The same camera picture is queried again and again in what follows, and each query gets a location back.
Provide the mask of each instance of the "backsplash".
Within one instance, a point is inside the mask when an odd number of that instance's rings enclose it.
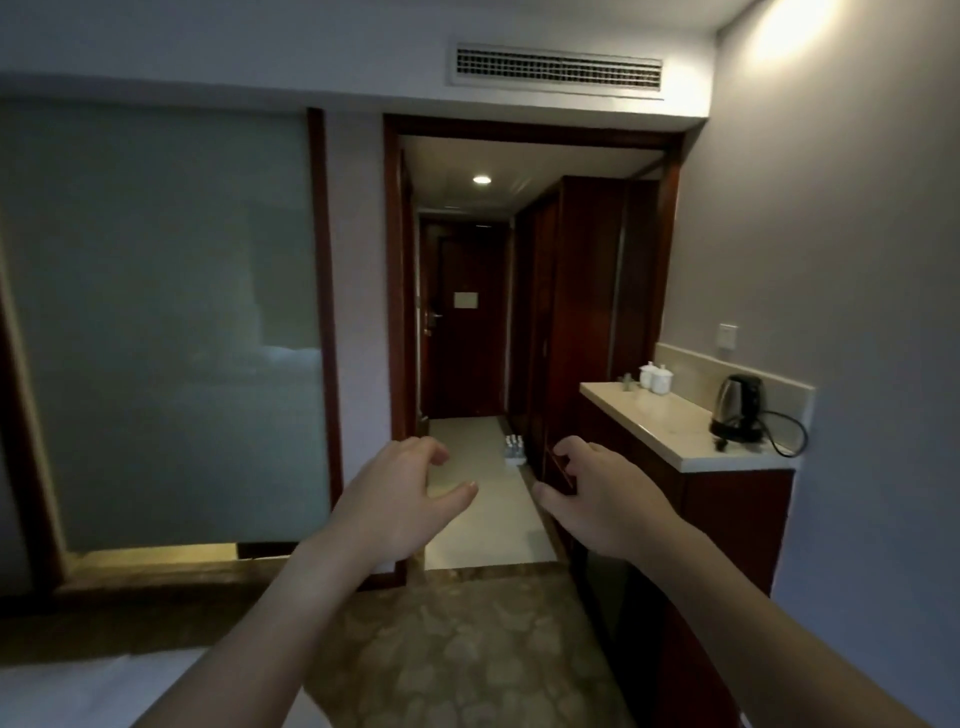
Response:
[[[673,392],[704,409],[712,410],[720,384],[730,375],[759,376],[767,393],[767,409],[782,412],[804,423],[807,430],[813,420],[816,388],[793,379],[758,372],[712,356],[690,352],[670,344],[657,343],[656,363],[673,372]],[[796,449],[802,436],[795,425],[779,417],[766,417],[774,439],[786,448]]]

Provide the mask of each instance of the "electric kettle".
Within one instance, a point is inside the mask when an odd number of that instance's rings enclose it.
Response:
[[[710,433],[735,443],[758,443],[763,439],[764,411],[766,394],[759,376],[728,376],[717,393]]]

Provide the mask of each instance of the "white countertop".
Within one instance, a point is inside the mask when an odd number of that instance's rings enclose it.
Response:
[[[729,443],[718,452],[709,432],[710,413],[674,394],[624,392],[622,384],[609,381],[581,384],[580,391],[681,473],[793,471],[801,459],[778,455],[766,441]]]

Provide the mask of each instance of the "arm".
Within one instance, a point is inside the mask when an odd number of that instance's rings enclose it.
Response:
[[[279,726],[334,612],[377,564],[407,558],[476,496],[426,494],[449,457],[433,438],[391,443],[344,490],[329,524],[301,543],[247,615],[136,722],[136,728]]]
[[[664,591],[754,726],[926,726],[768,599],[635,465],[579,437],[555,451],[570,458],[577,495],[538,483],[540,505]]]

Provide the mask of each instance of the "wardrobe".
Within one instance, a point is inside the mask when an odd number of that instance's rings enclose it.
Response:
[[[636,378],[652,355],[659,188],[563,177],[516,216],[507,414],[537,476],[577,431],[580,382]]]

